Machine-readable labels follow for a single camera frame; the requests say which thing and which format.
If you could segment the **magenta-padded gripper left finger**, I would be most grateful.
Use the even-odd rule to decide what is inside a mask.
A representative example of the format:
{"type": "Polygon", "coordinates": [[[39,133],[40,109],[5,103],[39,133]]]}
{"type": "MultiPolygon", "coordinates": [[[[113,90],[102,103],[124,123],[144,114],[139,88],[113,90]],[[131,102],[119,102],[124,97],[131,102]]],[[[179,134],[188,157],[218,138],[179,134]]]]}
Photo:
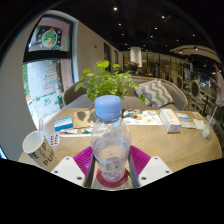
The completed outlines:
{"type": "Polygon", "coordinates": [[[64,157],[51,173],[81,187],[90,188],[94,169],[95,158],[92,148],[87,147],[74,157],[64,157]]]}

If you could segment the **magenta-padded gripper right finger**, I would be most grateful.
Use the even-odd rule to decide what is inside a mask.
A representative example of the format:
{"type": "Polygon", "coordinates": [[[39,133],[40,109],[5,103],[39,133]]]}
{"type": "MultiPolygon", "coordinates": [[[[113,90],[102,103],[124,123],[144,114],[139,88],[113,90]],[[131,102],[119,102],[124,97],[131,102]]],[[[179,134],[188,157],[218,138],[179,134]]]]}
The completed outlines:
{"type": "Polygon", "coordinates": [[[128,162],[134,188],[143,187],[173,173],[159,156],[150,157],[135,146],[130,147],[128,162]]]}

